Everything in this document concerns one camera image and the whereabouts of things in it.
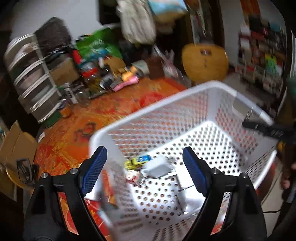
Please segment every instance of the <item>cardboard box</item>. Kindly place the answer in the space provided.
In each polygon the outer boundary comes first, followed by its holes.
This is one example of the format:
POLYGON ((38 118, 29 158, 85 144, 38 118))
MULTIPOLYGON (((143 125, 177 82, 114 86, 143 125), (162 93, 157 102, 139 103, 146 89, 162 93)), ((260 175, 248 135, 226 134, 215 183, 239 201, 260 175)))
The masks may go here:
POLYGON ((37 146, 37 141, 29 133, 23 132, 16 121, 0 148, 0 163, 18 176, 16 160, 28 158, 32 165, 37 146))
POLYGON ((65 59, 52 70, 51 76, 57 86, 61 86, 66 82, 72 83, 80 77, 71 58, 65 59))

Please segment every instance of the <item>black cable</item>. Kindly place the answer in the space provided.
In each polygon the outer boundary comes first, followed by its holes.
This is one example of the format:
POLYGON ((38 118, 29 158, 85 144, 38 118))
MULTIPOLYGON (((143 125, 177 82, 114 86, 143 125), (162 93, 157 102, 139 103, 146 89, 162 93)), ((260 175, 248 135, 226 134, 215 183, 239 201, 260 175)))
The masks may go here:
POLYGON ((266 212, 263 212, 263 213, 278 213, 280 211, 281 211, 281 209, 280 210, 277 210, 277 211, 266 211, 266 212))

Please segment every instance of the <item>table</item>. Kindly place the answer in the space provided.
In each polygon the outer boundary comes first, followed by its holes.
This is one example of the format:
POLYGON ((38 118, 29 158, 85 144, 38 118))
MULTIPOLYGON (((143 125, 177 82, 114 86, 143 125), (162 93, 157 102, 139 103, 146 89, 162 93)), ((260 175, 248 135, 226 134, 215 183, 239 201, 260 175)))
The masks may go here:
MULTIPOLYGON (((62 118, 45 130, 45 137, 39 143, 34 160, 40 167, 38 176, 43 172, 60 175, 78 167, 89 157, 88 142, 94 132, 184 89, 184 86, 168 78, 142 79, 136 85, 90 101, 87 107, 75 105, 69 118, 62 118)), ((77 233, 66 197, 63 193, 59 193, 59 196, 68 230, 77 233)), ((96 214, 99 203, 87 201, 87 206, 100 231, 110 240, 108 229, 96 214)))

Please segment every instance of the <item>white plastic basket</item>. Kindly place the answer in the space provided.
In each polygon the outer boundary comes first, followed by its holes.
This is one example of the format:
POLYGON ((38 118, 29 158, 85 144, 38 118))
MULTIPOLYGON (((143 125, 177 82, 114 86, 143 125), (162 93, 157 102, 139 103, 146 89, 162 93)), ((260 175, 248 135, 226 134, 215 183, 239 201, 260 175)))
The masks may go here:
MULTIPOLYGON (((249 99, 219 82, 210 81, 143 108, 97 131, 89 154, 107 148, 106 167, 113 173, 118 210, 108 213, 117 240, 182 240, 196 218, 184 214, 176 196, 193 185, 182 162, 182 150, 191 146, 197 156, 223 173, 246 172, 255 189, 276 156, 276 140, 241 127, 251 118, 271 125, 271 118, 249 99), (174 157, 178 180, 164 176, 139 187, 124 180, 123 163, 131 157, 174 157)), ((99 179, 89 197, 97 195, 99 179)))

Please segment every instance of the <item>green object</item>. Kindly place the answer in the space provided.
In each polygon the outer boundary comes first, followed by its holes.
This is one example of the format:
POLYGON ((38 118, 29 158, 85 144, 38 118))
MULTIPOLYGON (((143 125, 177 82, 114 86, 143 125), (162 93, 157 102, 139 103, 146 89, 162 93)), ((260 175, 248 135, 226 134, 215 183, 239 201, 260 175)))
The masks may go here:
POLYGON ((42 122, 42 126, 44 128, 49 128, 53 124, 55 124, 61 117, 62 115, 59 113, 59 111, 56 110, 50 117, 48 117, 45 121, 42 122))
POLYGON ((116 39, 110 28, 95 31, 76 42, 76 47, 82 58, 97 61, 99 57, 111 55, 122 58, 116 39))

